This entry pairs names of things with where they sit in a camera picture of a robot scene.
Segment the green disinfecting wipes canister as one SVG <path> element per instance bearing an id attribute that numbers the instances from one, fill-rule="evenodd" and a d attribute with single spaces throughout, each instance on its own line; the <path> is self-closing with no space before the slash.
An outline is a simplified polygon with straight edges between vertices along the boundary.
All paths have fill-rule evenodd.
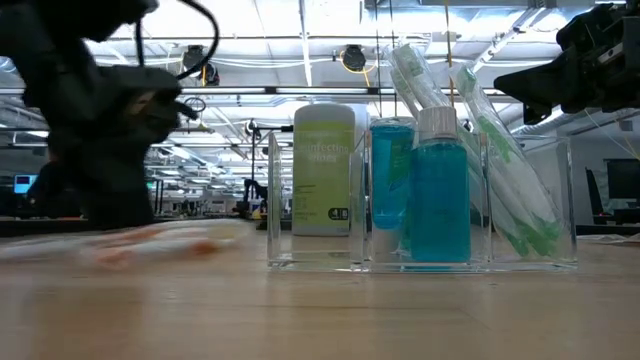
<path id="1" fill-rule="evenodd" d="M 340 104 L 311 104 L 294 115 L 292 231 L 346 236 L 355 114 Z"/>

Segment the black monitor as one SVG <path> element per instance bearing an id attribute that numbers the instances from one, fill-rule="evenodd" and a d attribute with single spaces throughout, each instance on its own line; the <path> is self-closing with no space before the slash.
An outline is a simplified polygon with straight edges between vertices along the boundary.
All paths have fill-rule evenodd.
<path id="1" fill-rule="evenodd" d="M 606 161 L 609 197 L 640 201 L 640 161 L 608 159 Z"/>

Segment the long black bench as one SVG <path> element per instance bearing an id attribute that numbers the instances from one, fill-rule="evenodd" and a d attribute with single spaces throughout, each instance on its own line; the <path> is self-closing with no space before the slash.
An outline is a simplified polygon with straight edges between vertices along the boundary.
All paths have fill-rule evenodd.
<path id="1" fill-rule="evenodd" d="M 177 227 L 213 227 L 216 225 L 240 225 L 241 227 L 248 229 L 256 228 L 256 225 L 253 221 L 241 220 L 240 218 L 156 218 L 153 222 L 153 225 L 175 225 Z M 79 233 L 101 230 L 105 230 L 105 227 L 100 227 L 86 219 L 80 218 L 37 220 L 0 219 L 0 238 L 51 235 L 58 233 Z"/>

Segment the blue lit monitor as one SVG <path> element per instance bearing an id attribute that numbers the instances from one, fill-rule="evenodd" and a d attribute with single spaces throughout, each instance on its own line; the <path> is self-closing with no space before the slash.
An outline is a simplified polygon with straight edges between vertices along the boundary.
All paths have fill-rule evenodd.
<path id="1" fill-rule="evenodd" d="M 27 194 L 31 186 L 37 180 L 34 174 L 18 174 L 14 176 L 13 192 L 15 194 Z"/>

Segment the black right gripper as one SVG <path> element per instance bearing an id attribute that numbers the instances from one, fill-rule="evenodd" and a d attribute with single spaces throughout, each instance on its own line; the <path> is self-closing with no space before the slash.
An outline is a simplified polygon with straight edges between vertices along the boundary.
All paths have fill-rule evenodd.
<path id="1" fill-rule="evenodd" d="M 640 1 L 600 3 L 556 35 L 563 52 L 552 62 L 499 76 L 494 87 L 523 104 L 523 124 L 547 119 L 553 106 L 640 109 Z"/>

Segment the clear acrylic organizer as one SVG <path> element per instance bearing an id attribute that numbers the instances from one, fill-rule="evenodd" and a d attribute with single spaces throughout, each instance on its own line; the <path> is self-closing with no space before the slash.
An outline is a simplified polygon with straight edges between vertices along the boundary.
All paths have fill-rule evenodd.
<path id="1" fill-rule="evenodd" d="M 404 227 L 377 228 L 372 217 L 371 147 L 362 136 L 349 157 L 350 222 L 344 236 L 302 236 L 292 231 L 284 215 L 291 196 L 293 150 L 269 137 L 268 265 L 291 271 L 346 271 L 374 273 L 489 273 L 563 271 L 577 266 L 576 230 L 572 208 L 572 170 L 566 138 L 520 136 L 524 158 L 540 177 L 558 218 L 556 230 L 540 237 L 553 251 L 537 251 L 537 241 L 507 219 L 507 205 L 498 190 L 497 147 L 485 136 L 476 138 L 475 168 L 470 175 L 471 257 L 466 263 L 421 263 L 409 253 Z"/>

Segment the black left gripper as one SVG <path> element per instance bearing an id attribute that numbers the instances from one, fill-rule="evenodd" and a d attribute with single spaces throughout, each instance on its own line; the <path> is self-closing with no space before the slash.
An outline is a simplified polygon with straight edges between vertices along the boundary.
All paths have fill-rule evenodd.
<path id="1" fill-rule="evenodd" d="M 43 94 L 49 124 L 47 144 L 69 151 L 85 144 L 126 140 L 160 143 L 180 126 L 182 115 L 197 112 L 177 97 L 182 88 L 171 73 L 150 67 L 98 67 L 87 82 L 63 74 Z M 154 221 L 146 185 L 146 150 L 111 148 L 84 155 L 81 201 L 88 220 L 99 229 L 149 225 Z M 38 217 L 84 218 L 66 172 L 54 153 L 27 192 Z"/>

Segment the dark desk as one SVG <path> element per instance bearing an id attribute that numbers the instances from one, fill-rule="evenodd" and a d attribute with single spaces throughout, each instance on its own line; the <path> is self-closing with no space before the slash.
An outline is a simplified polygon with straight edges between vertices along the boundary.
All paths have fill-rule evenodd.
<path id="1" fill-rule="evenodd" d="M 577 235 L 620 235 L 640 234 L 640 225 L 577 225 Z"/>

